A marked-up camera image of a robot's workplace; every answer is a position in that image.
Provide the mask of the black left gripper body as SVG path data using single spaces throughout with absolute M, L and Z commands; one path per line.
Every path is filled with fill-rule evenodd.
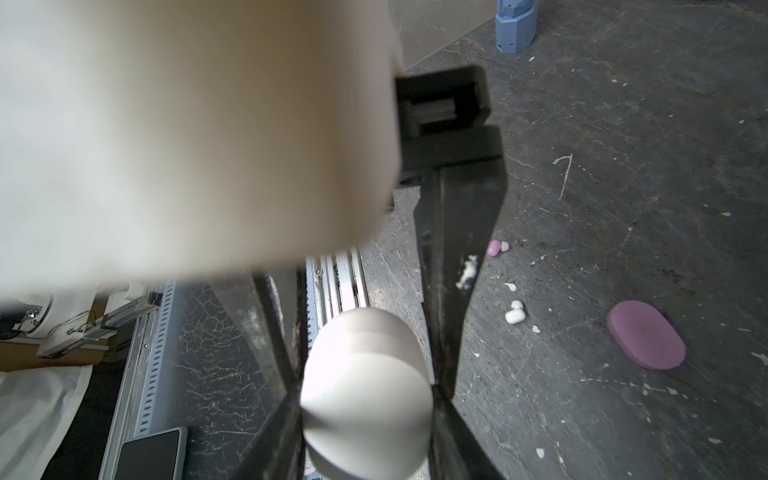
M 394 189 L 417 187 L 433 172 L 464 168 L 454 180 L 498 210 L 504 199 L 503 146 L 498 127 L 486 123 L 491 99 L 485 70 L 457 67 L 395 79 L 401 166 Z

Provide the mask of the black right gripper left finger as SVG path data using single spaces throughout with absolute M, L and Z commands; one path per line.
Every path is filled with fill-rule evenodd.
M 303 479 L 305 441 L 299 386 L 291 387 L 231 479 Z

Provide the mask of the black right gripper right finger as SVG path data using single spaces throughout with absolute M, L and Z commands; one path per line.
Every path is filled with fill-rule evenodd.
M 495 479 L 494 466 L 442 388 L 432 386 L 434 399 L 428 468 L 431 479 Z

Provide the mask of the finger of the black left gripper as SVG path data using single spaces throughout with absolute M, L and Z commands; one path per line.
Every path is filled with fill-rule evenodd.
M 413 212 L 434 378 L 454 396 L 468 306 L 507 192 L 501 158 L 428 173 Z
M 209 285 L 234 322 L 276 399 L 303 378 L 306 363 L 306 272 L 302 266 L 243 271 Z

